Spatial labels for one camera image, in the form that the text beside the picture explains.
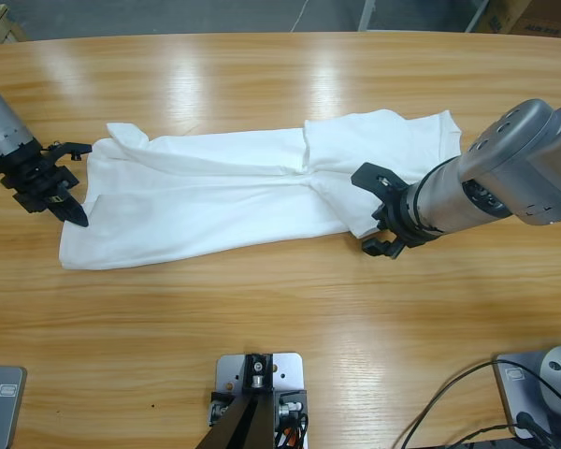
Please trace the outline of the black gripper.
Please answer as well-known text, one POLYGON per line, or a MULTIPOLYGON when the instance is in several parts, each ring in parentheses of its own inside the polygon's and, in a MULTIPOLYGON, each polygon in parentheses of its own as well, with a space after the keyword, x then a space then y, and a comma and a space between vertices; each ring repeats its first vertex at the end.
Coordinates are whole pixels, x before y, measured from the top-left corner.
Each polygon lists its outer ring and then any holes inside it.
POLYGON ((385 188, 384 204, 380 204, 372 213, 379 230, 389 229, 395 237, 392 240, 366 239, 361 244, 364 253, 370 256, 397 258, 404 248, 414 248, 438 239, 442 231, 422 223, 418 214, 418 185, 407 188, 389 186, 385 188))
POLYGON ((1 183, 14 189, 13 198, 30 213, 50 210, 60 221, 81 227, 89 225, 88 217, 69 190, 79 180, 64 166, 56 162, 65 155, 79 160, 79 150, 18 149, 0 158, 1 183))

